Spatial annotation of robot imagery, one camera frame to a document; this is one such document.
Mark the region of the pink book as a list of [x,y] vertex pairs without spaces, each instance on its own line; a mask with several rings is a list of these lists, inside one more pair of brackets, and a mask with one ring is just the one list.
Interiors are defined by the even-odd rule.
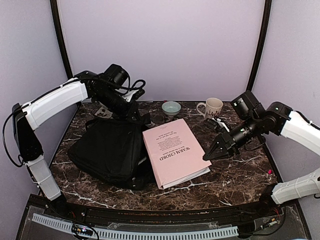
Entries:
[[177,119],[143,133],[144,144],[160,190],[210,172],[211,162],[184,119]]

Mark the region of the black student bag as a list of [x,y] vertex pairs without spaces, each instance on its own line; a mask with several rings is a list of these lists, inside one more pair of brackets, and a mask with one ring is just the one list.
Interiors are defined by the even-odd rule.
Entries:
[[85,124],[85,133],[67,151],[83,172],[118,188],[143,190],[155,175],[143,139],[150,114],[140,120],[95,118]]

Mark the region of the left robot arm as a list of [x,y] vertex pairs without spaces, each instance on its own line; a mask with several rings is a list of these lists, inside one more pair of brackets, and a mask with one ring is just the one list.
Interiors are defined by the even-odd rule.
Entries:
[[144,93],[145,80],[131,82],[118,65],[102,73],[82,71],[26,103],[17,103],[2,125],[4,151],[16,168],[26,167],[34,184],[50,201],[51,210],[60,218],[71,213],[46,159],[49,140],[43,127],[54,127],[54,120],[68,109],[93,100],[113,114],[127,118],[136,114],[136,100]]

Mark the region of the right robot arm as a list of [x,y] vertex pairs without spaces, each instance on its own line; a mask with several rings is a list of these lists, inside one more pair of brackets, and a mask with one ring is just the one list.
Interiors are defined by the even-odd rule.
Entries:
[[301,112],[285,104],[274,102],[268,109],[259,103],[234,102],[234,109],[243,123],[231,130],[225,130],[214,140],[206,151],[204,160],[230,158],[239,153],[241,147],[262,134],[273,133],[289,142],[286,154],[291,153],[293,173],[284,174],[284,182],[270,184],[255,205],[255,213],[266,217],[275,205],[320,196],[320,165],[315,163],[320,155],[320,128]]

